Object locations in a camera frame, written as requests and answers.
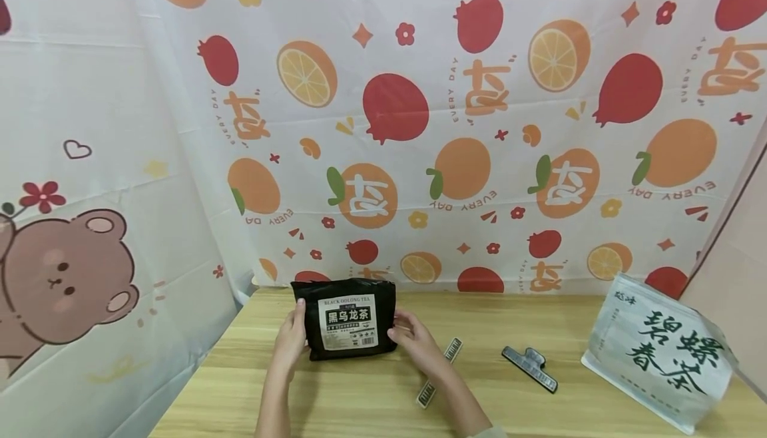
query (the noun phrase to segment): pink wall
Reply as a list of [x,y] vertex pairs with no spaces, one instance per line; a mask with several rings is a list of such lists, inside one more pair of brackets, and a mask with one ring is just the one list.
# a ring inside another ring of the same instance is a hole
[[[759,134],[751,164],[756,164],[765,142],[767,126]],[[746,182],[752,165],[744,170],[742,182]],[[762,393],[767,392],[767,156],[681,302],[722,328],[740,360],[742,374]]]

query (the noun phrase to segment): bear ear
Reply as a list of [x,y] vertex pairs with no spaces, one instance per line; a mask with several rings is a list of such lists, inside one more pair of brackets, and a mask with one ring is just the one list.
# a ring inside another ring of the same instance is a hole
[[125,218],[120,213],[109,209],[88,210],[78,215],[72,222],[82,223],[91,232],[114,236],[116,240],[121,240],[127,229]]
[[139,290],[131,284],[126,290],[121,291],[107,303],[107,313],[109,314],[101,323],[112,323],[125,318],[130,311],[136,307],[139,302]]

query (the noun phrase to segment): person's left hand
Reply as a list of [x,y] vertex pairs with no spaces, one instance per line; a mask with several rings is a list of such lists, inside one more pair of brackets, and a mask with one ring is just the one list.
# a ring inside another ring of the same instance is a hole
[[296,370],[298,358],[308,350],[306,343],[306,329],[304,328],[304,314],[306,302],[298,298],[296,309],[288,313],[286,321],[277,333],[272,352],[272,364],[270,371],[284,374],[288,381],[293,380],[293,372]]

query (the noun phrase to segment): green leaf print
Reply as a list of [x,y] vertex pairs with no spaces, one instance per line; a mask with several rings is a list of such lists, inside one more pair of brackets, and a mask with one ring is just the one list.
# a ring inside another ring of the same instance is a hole
[[442,172],[433,168],[427,168],[427,175],[433,176],[432,184],[429,187],[429,196],[432,200],[438,200],[442,196],[442,190],[444,187]]
[[233,188],[232,195],[235,196],[235,202],[237,203],[237,208],[240,211],[240,215],[244,215],[244,199],[242,194],[239,192],[239,190]]
[[536,186],[528,188],[528,194],[536,194],[546,188],[546,184],[549,183],[549,177],[551,176],[551,157],[544,155],[538,160],[538,164],[535,166],[535,181],[538,182]]
[[340,176],[340,172],[334,166],[328,167],[328,185],[331,187],[331,191],[335,195],[334,198],[328,199],[328,205],[336,206],[344,201],[346,197],[346,184],[344,184],[344,177]]
[[652,156],[647,152],[638,152],[637,159],[641,159],[639,166],[634,171],[634,176],[631,177],[631,184],[637,186],[644,181],[647,176],[647,172],[650,172],[650,164],[652,162]]

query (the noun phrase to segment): red star shape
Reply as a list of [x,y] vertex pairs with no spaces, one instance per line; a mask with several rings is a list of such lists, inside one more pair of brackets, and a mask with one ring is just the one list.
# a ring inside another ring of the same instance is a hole
[[732,119],[730,119],[730,121],[735,122],[737,125],[743,125],[743,124],[746,124],[746,120],[750,119],[752,116],[753,115],[751,114],[743,115],[740,112],[738,112],[737,114],[735,114],[734,117],[732,117]]

